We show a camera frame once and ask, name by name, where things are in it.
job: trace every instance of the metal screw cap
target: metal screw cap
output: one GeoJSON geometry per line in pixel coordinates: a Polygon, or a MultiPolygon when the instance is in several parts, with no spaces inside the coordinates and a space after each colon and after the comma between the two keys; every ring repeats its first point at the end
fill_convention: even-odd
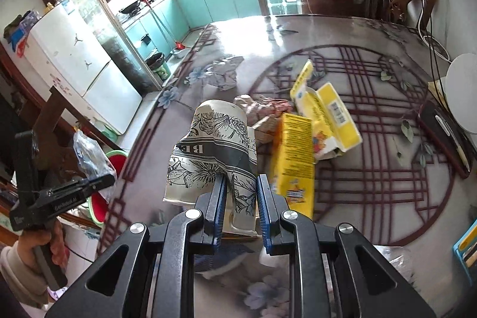
{"type": "Polygon", "coordinates": [[[283,218],[286,218],[287,220],[296,220],[298,218],[298,213],[294,210],[285,210],[283,212],[283,218]]]}
{"type": "Polygon", "coordinates": [[[131,231],[131,233],[134,233],[136,235],[138,233],[144,232],[145,226],[144,226],[144,224],[136,223],[136,224],[132,224],[130,226],[129,230],[131,231]]]}
{"type": "Polygon", "coordinates": [[[200,217],[200,210],[198,209],[189,209],[185,213],[185,217],[190,218],[191,220],[194,220],[197,217],[200,217]]]}
{"type": "Polygon", "coordinates": [[[353,231],[353,226],[351,224],[341,224],[338,229],[340,230],[341,233],[344,233],[345,235],[349,235],[353,231]]]}

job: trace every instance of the phone case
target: phone case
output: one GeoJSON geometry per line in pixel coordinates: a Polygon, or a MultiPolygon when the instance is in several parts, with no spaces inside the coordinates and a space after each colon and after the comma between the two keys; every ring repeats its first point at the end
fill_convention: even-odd
{"type": "Polygon", "coordinates": [[[452,140],[451,137],[447,136],[447,134],[437,122],[436,115],[439,115],[442,119],[444,119],[451,128],[452,132],[454,132],[457,141],[461,145],[462,150],[464,150],[464,154],[467,157],[470,170],[472,171],[473,154],[471,151],[471,146],[468,144],[467,140],[461,135],[460,127],[454,122],[453,119],[450,118],[449,114],[446,111],[438,107],[432,101],[428,100],[422,105],[419,111],[419,115],[417,117],[417,121],[428,134],[433,144],[435,144],[435,146],[438,147],[438,149],[440,149],[445,154],[448,161],[456,169],[460,177],[466,179],[467,177],[469,177],[470,171],[467,171],[467,168],[459,157],[459,153],[457,152],[454,140],[452,140]]]}

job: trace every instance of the frying pan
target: frying pan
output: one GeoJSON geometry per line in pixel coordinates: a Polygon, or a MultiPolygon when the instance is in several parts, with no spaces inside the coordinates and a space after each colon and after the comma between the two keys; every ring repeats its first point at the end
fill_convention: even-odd
{"type": "Polygon", "coordinates": [[[122,10],[119,10],[121,14],[130,14],[135,8],[139,7],[141,0],[137,0],[134,3],[131,3],[128,7],[125,7],[122,10]]]}

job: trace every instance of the white refrigerator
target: white refrigerator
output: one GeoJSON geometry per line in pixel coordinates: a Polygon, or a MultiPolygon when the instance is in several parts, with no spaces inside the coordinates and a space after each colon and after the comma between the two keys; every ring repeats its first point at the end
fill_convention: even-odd
{"type": "Polygon", "coordinates": [[[141,96],[98,42],[74,4],[57,5],[31,29],[25,58],[91,121],[126,132],[141,96]]]}

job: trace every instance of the human hand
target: human hand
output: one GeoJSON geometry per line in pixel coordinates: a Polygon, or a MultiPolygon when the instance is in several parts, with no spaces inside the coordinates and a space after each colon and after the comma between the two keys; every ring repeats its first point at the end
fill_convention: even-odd
{"type": "Polygon", "coordinates": [[[55,221],[53,231],[37,230],[37,231],[23,231],[18,238],[17,252],[21,261],[31,270],[36,273],[41,273],[38,263],[36,262],[33,248],[37,246],[44,246],[49,243],[49,248],[52,252],[52,261],[57,266],[66,268],[68,263],[68,254],[66,253],[63,229],[61,222],[55,221]]]}

